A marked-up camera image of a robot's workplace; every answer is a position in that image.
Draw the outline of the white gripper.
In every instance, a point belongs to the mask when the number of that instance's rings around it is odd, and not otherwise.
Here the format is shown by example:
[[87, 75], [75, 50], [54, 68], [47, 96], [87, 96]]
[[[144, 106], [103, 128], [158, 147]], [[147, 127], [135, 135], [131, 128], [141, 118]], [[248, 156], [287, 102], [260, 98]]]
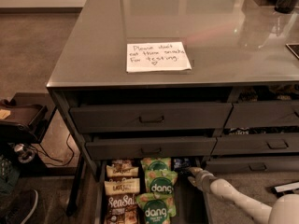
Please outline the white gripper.
[[209, 171], [203, 170], [199, 167], [191, 167], [189, 171], [192, 174], [188, 177], [188, 180], [191, 182], [191, 184], [196, 186], [201, 191], [210, 193], [210, 185], [214, 180], [217, 179], [217, 177]]

